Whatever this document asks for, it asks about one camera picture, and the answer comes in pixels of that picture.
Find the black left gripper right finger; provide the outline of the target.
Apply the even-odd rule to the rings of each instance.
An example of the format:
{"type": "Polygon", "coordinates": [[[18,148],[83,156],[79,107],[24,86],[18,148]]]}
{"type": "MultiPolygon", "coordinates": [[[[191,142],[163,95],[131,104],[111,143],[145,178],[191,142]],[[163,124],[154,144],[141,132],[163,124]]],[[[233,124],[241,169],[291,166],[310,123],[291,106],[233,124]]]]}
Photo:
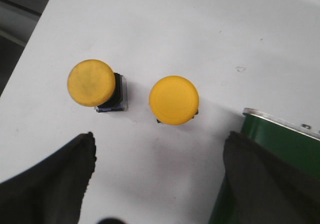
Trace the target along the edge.
{"type": "Polygon", "coordinates": [[[318,224],[320,182],[232,131],[223,163],[242,224],[318,224]]]}

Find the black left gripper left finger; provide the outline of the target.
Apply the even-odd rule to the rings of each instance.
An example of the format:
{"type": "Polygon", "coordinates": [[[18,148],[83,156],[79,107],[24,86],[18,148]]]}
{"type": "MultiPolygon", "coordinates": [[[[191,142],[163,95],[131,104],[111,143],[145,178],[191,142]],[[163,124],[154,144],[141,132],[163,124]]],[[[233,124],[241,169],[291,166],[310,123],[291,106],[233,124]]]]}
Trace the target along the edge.
{"type": "Polygon", "coordinates": [[[96,166],[93,133],[79,134],[52,155],[0,185],[2,224],[77,224],[96,166]]]}

